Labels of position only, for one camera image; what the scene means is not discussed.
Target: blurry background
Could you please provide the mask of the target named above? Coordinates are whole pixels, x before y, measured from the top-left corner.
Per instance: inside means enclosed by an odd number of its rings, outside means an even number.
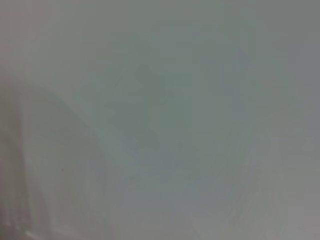
[[[318,238],[319,4],[1,1],[0,64],[36,86],[25,154],[52,229]]]

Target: white wall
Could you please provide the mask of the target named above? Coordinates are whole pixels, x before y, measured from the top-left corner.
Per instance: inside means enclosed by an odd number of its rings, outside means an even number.
[[[25,142],[50,224],[93,240],[291,224],[319,166],[317,4],[2,1],[1,64],[39,87]]]

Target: gray wall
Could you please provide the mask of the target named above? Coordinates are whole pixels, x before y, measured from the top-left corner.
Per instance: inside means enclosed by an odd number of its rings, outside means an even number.
[[[0,9],[1,64],[38,86],[26,153],[52,226],[94,240],[315,239],[317,1]]]

